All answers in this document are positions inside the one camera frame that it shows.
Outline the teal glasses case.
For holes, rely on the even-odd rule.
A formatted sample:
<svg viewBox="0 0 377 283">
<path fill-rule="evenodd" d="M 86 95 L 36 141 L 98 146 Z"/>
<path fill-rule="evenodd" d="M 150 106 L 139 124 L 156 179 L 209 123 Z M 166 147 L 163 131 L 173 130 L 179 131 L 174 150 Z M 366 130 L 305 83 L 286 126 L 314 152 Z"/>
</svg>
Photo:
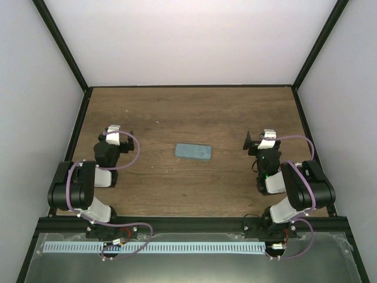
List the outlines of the teal glasses case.
<svg viewBox="0 0 377 283">
<path fill-rule="evenodd" d="M 208 162 L 212 147 L 201 144 L 177 143 L 174 155 L 178 159 L 190 159 Z"/>
</svg>

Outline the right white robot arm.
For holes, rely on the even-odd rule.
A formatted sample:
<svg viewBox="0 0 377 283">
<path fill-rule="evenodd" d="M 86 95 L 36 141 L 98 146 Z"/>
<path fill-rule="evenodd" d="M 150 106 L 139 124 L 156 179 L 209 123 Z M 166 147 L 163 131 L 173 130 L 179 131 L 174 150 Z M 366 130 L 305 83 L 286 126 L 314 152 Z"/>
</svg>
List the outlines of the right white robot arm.
<svg viewBox="0 0 377 283">
<path fill-rule="evenodd" d="M 299 163 L 281 161 L 282 140 L 304 139 L 310 147 L 310 159 Z M 253 140 L 247 132 L 243 150 L 255 157 L 256 184 L 263 195 L 286 194 L 279 203 L 267 208 L 261 217 L 262 232 L 274 238 L 283 228 L 316 209 L 332 206 L 335 189 L 315 160 L 313 142 L 305 136 L 277 137 L 274 130 L 266 129 Z"/>
</svg>

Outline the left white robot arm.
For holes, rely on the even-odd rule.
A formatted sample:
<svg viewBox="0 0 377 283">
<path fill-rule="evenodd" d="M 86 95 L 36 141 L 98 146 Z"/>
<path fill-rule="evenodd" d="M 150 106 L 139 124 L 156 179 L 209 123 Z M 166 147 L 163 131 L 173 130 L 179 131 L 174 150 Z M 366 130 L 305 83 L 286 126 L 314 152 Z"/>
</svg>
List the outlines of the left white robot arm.
<svg viewBox="0 0 377 283">
<path fill-rule="evenodd" d="M 94 189 L 114 187 L 118 170 L 115 168 L 122 153 L 134 150 L 133 132 L 127 141 L 120 141 L 118 133 L 100 134 L 94 146 L 95 160 L 82 161 L 74 167 L 67 161 L 59 163 L 47 194 L 52 209 L 75 212 L 89 221 L 100 223 L 100 232 L 114 238 L 120 232 L 115 209 L 94 196 Z"/>
</svg>

